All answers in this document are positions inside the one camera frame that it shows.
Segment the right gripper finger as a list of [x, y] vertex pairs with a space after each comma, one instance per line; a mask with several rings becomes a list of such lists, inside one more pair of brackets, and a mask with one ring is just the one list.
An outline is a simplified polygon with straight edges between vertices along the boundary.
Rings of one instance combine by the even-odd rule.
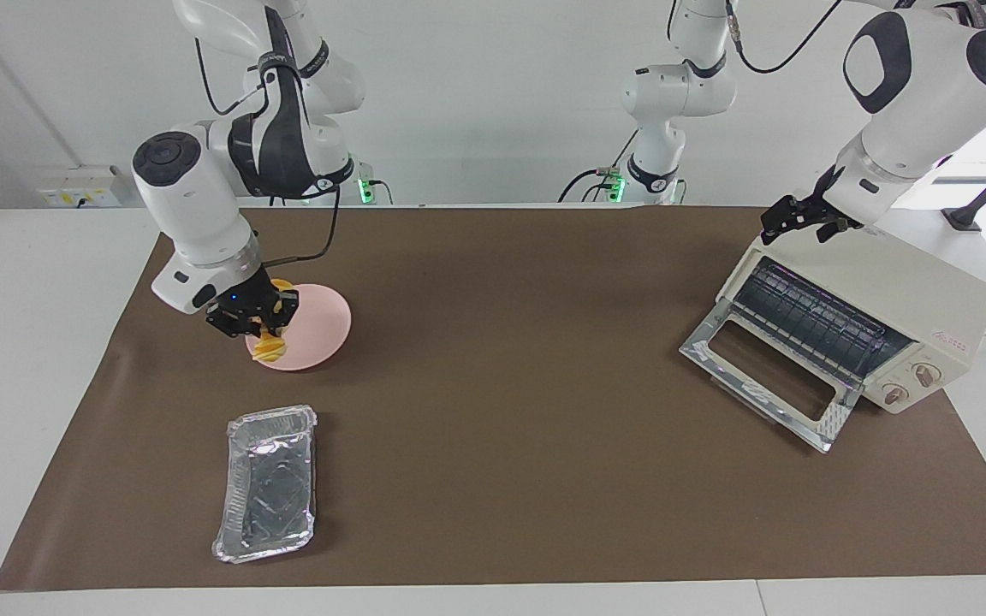
[[261, 318], [255, 313], [245, 313], [243, 311], [226, 311], [224, 308], [209, 308], [205, 315], [208, 324], [219, 330], [228, 338], [239, 338], [239, 336], [261, 335]]
[[298, 291], [279, 291], [276, 301], [266, 309], [266, 330], [279, 333], [293, 320], [299, 307]]

